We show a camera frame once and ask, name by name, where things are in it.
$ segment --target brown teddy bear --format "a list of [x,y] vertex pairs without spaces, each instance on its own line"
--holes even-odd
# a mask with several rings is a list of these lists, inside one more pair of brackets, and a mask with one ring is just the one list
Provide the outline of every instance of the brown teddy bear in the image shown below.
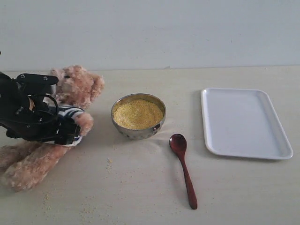
[[22,141],[1,147],[0,172],[4,173],[0,180],[2,185],[16,192],[38,185],[59,159],[87,135],[93,126],[93,118],[85,110],[101,94],[105,84],[102,76],[79,65],[52,69],[50,75],[59,80],[53,95],[58,105],[76,109],[72,119],[81,129],[80,136],[71,146]]

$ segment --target white tray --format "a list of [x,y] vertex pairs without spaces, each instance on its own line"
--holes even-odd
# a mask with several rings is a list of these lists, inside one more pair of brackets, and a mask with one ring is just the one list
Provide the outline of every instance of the white tray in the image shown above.
[[293,150],[267,93],[207,88],[201,92],[205,144],[216,155],[289,159]]

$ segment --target teddy bear head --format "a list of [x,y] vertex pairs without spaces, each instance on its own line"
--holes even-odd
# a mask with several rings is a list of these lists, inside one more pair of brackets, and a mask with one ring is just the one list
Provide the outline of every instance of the teddy bear head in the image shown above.
[[87,109],[101,94],[105,82],[102,76],[93,74],[80,65],[52,69],[50,75],[58,77],[54,98],[58,104]]

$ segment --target bowl rim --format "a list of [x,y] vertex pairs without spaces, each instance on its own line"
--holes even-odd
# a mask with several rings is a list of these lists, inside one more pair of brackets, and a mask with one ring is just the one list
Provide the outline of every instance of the bowl rim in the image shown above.
[[[118,103],[119,101],[121,101],[121,100],[123,100],[123,99],[125,99],[125,98],[128,98],[128,97],[130,97],[130,96],[134,96],[134,95],[148,95],[148,96],[150,96],[150,97],[152,97],[152,98],[156,98],[158,101],[160,101],[160,103],[163,105],[164,110],[165,110],[165,113],[164,113],[163,118],[162,118],[158,123],[154,124],[153,126],[151,126],[151,127],[149,127],[149,128],[146,128],[146,129],[128,129],[128,128],[123,127],[123,126],[121,126],[120,124],[118,124],[118,123],[115,121],[115,119],[113,118],[113,109],[114,109],[114,107],[117,105],[117,103]],[[164,102],[163,102],[160,98],[158,98],[158,97],[156,97],[156,96],[154,96],[154,95],[152,95],[152,94],[147,94],[147,93],[134,93],[134,94],[125,95],[125,96],[119,98],[119,99],[112,105],[112,107],[111,107],[111,118],[112,118],[113,123],[114,123],[115,125],[119,126],[120,128],[125,129],[125,130],[128,130],[128,131],[145,131],[145,130],[154,128],[154,127],[156,127],[158,124],[160,124],[161,122],[165,121],[166,114],[167,114],[167,109],[166,109],[166,106],[165,106]]]

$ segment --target metal bowl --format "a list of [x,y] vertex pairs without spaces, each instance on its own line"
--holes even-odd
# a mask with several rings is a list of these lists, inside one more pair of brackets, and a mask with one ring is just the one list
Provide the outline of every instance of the metal bowl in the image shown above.
[[[140,130],[131,130],[127,129],[125,127],[120,126],[113,118],[114,112],[117,110],[118,107],[120,107],[123,104],[129,103],[133,100],[138,100],[138,99],[143,99],[149,102],[152,102],[156,104],[159,109],[163,113],[163,118],[162,120],[155,124],[154,126],[147,128],[147,129],[140,129]],[[143,94],[143,93],[138,93],[138,94],[131,94],[124,96],[120,98],[118,101],[116,101],[111,109],[111,118],[114,126],[117,128],[117,130],[123,134],[125,137],[131,139],[131,140],[141,140],[141,139],[146,139],[149,138],[153,135],[155,135],[162,127],[164,121],[165,121],[165,115],[166,115],[166,107],[165,104],[157,97],[149,94]]]

